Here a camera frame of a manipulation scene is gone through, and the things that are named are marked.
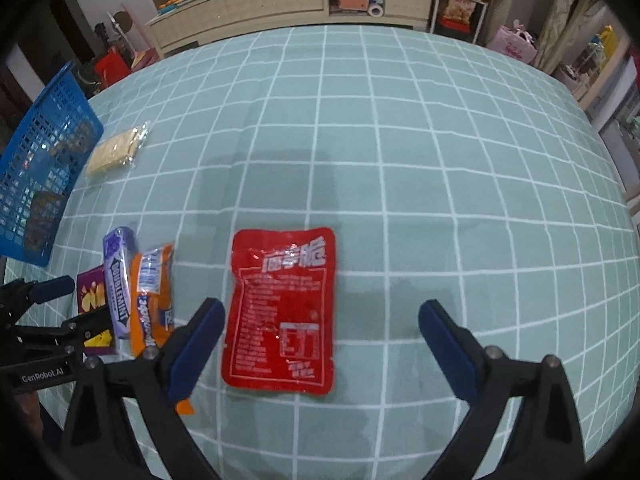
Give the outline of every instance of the red snack package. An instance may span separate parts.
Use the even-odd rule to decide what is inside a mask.
[[[222,354],[225,382],[327,394],[334,384],[331,229],[239,231],[231,269],[236,288]]]

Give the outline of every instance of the tape roll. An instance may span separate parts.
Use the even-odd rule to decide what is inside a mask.
[[[371,4],[369,10],[367,10],[367,14],[374,18],[379,18],[380,16],[384,16],[385,9],[383,9],[380,4]]]

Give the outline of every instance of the person's hand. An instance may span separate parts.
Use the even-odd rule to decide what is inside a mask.
[[[24,413],[24,420],[37,438],[42,438],[42,419],[40,418],[40,401],[36,392],[15,396]]]

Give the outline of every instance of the pink bag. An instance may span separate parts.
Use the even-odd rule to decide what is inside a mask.
[[[531,41],[531,36],[524,30],[511,30],[502,26],[486,47],[494,52],[500,52],[500,54],[529,64],[538,53]]]

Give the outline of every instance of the patterned curtain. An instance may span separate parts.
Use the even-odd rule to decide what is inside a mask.
[[[573,44],[580,27],[603,6],[601,0],[554,0],[538,40],[538,54],[532,65],[551,74],[567,49]]]

